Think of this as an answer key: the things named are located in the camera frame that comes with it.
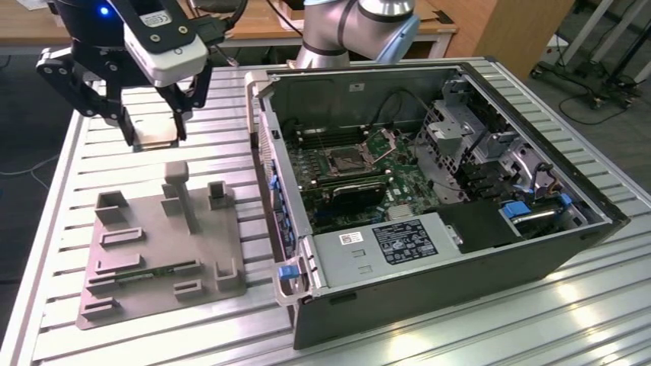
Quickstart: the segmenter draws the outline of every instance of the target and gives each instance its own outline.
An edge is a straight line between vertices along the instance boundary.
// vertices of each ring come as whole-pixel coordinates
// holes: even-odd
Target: circuit board
[[[438,206],[412,149],[385,129],[356,144],[289,149],[313,233],[386,221],[392,207],[414,216]]]

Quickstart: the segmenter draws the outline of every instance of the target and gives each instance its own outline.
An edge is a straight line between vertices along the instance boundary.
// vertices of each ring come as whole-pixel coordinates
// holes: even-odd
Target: blue latch
[[[272,175],[272,181],[268,182],[268,189],[276,189],[277,186],[277,174]]]
[[[277,268],[277,277],[281,280],[290,280],[292,278],[297,278],[301,273],[297,270],[297,265],[282,265]]]
[[[512,219],[513,217],[530,214],[530,209],[524,202],[517,201],[504,204],[502,212],[506,218]]]
[[[572,199],[566,195],[566,193],[560,194],[560,203],[562,204],[562,207],[566,207],[572,204]]]

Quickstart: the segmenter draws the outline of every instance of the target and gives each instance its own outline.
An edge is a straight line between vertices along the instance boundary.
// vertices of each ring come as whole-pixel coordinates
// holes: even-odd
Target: power supply label
[[[376,227],[373,235],[389,265],[438,254],[420,220]]]

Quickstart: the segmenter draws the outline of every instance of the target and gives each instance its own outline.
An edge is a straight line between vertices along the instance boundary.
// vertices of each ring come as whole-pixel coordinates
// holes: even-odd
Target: wooden cabinet
[[[454,21],[445,57],[493,56],[525,79],[573,0],[430,0]]]

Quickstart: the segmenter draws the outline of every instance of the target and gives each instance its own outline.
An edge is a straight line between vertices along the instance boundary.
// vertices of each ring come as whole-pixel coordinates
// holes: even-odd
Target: aluminum profile table
[[[632,218],[542,281],[301,351],[276,305],[245,124],[242,76],[217,69],[206,107],[177,149],[130,153],[117,130],[74,114],[6,331],[0,364],[640,364],[651,360],[649,196],[505,69],[465,59]],[[125,91],[132,115],[166,114],[150,89]],[[81,331],[74,327],[101,191],[160,190],[162,165],[186,160],[190,187],[234,187],[246,264],[241,297]]]

